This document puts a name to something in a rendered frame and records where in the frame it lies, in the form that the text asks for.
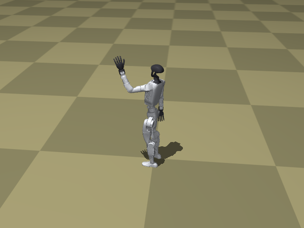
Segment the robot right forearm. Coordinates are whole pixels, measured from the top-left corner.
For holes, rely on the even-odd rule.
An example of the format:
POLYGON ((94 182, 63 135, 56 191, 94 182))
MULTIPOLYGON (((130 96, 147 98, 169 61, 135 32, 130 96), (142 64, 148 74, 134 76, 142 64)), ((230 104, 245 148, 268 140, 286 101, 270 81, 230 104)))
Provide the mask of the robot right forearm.
POLYGON ((164 99, 164 97, 161 97, 159 99, 159 110, 163 110, 163 99, 164 99))

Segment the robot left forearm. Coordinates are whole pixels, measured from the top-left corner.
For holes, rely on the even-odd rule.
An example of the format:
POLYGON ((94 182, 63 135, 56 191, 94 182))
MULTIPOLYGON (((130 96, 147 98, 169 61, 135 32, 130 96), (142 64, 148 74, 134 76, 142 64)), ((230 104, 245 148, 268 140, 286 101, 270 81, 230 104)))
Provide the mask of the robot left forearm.
POLYGON ((120 74, 121 74, 121 79, 122 79, 124 87, 127 89, 128 92, 131 92, 133 90, 133 88, 131 87, 128 79, 126 78, 124 71, 120 72, 120 74))

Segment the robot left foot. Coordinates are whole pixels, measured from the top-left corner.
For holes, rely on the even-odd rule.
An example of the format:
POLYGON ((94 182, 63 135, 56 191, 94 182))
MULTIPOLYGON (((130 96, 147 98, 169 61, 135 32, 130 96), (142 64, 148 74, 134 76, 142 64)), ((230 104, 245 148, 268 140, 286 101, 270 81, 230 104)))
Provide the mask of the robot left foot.
POLYGON ((146 167, 155 167, 155 168, 158 167, 157 162, 153 162, 152 164, 150 164, 150 161, 144 161, 144 162, 142 162, 142 165, 146 166, 146 167))

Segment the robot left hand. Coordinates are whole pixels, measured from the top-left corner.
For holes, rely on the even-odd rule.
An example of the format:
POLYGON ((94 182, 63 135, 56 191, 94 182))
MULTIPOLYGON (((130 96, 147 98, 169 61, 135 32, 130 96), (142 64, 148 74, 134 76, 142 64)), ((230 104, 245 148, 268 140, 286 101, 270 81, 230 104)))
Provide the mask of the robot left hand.
MULTIPOLYGON (((118 57, 118 56, 117 56, 117 57, 118 57)), ((121 56, 120 56, 120 59, 119 59, 119 57, 118 57, 118 60, 117 60, 116 57, 115 57, 115 59, 114 59, 114 62, 115 62, 115 64, 116 64, 116 67, 119 69, 119 74, 120 74, 120 72, 122 72, 122 71, 125 72, 125 70, 123 69, 123 68, 124 68, 125 60, 123 59, 123 63, 122 63, 121 56), (115 59, 116 59, 117 63, 116 63, 115 59), (121 60, 121 61, 120 61, 120 60, 121 60), (118 61, 119 61, 119 62, 118 62, 118 61)), ((121 74, 120 74, 120 75, 121 75, 121 74)))

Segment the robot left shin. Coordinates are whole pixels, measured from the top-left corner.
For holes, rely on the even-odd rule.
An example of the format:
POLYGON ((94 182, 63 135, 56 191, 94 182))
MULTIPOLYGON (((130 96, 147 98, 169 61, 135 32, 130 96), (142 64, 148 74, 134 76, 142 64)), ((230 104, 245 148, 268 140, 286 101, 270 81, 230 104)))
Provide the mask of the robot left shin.
POLYGON ((152 164, 154 162, 154 156, 155 156, 155 146, 152 142, 148 143, 147 146, 147 153, 149 156, 149 160, 150 160, 150 164, 152 164))

